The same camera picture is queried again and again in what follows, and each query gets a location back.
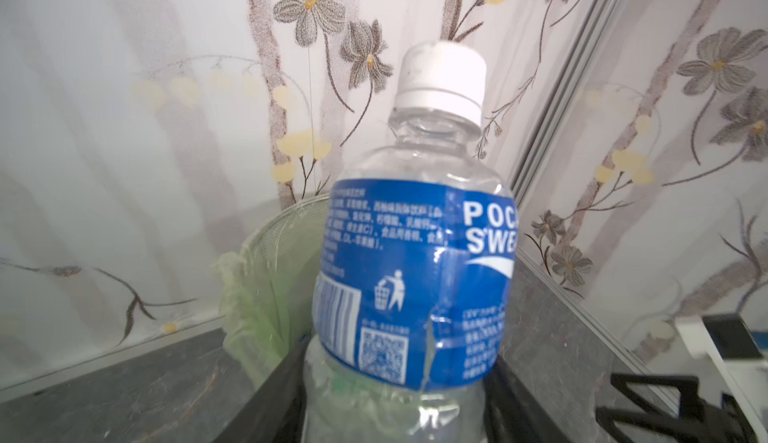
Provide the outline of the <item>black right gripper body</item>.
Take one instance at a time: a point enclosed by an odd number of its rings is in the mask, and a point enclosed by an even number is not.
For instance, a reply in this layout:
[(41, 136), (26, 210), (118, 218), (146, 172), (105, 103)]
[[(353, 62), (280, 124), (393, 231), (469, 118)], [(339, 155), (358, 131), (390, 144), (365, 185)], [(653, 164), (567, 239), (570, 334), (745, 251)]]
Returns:
[(732, 395), (722, 393), (719, 405), (699, 397), (698, 404), (700, 443), (756, 442), (755, 431)]

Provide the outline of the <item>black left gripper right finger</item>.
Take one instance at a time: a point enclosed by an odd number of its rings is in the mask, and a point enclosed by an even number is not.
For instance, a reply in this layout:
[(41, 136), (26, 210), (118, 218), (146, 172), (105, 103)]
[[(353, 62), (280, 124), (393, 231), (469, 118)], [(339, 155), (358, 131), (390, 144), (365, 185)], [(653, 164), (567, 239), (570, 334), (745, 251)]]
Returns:
[(489, 443), (569, 443), (570, 439), (498, 356), (483, 380)]

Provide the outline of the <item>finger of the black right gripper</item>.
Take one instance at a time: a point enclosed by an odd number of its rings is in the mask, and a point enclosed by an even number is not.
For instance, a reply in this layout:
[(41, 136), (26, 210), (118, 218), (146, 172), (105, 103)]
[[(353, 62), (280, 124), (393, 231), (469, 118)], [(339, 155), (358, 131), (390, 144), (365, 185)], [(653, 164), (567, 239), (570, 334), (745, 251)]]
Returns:
[[(595, 419), (616, 442), (632, 442), (619, 424), (625, 424), (651, 433), (671, 437), (676, 442), (698, 442), (700, 440), (702, 414), (698, 397), (699, 379), (685, 375), (639, 375), (612, 373), (611, 385), (629, 399), (638, 411), (598, 406)], [(640, 387), (668, 387), (679, 393), (677, 415), (663, 410), (645, 398)]]

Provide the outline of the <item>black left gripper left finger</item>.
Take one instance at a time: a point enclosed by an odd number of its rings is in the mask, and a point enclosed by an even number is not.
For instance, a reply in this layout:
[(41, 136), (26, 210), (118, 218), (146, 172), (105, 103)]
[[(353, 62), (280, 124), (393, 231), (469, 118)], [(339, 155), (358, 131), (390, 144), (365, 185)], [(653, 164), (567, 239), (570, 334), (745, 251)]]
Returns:
[(308, 346), (309, 339), (288, 353), (214, 443), (303, 441), (307, 406), (303, 368)]

